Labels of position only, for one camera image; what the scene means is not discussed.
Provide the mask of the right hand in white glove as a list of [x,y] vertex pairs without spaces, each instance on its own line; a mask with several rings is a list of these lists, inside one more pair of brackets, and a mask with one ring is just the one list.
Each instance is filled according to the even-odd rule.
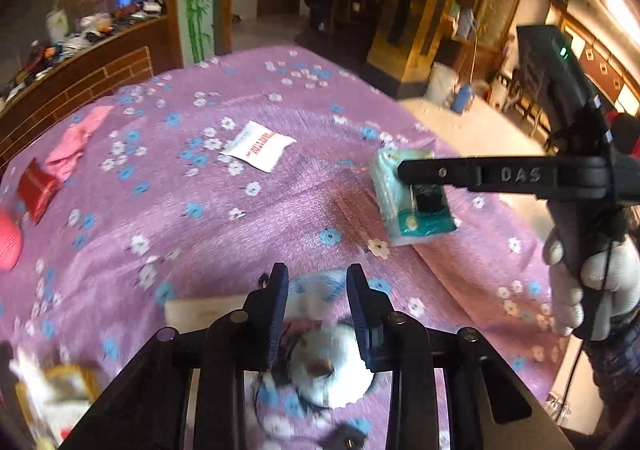
[[552,316],[555,332],[562,337],[574,334],[586,318],[584,298],[587,290],[603,289],[611,297],[611,312],[606,319],[593,322],[589,340],[601,342],[613,330],[615,322],[626,320],[639,304],[639,252],[631,236],[614,241],[612,249],[591,255],[576,271],[565,262],[564,247],[558,229],[553,228],[542,251],[549,266]]

